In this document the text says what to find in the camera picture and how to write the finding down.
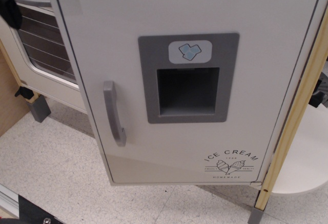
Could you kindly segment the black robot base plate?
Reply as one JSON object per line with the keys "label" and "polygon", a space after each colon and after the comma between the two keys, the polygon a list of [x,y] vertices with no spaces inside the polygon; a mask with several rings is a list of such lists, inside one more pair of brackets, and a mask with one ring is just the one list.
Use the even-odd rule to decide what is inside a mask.
{"label": "black robot base plate", "polygon": [[26,223],[63,224],[61,220],[22,196],[18,196],[19,219]]}

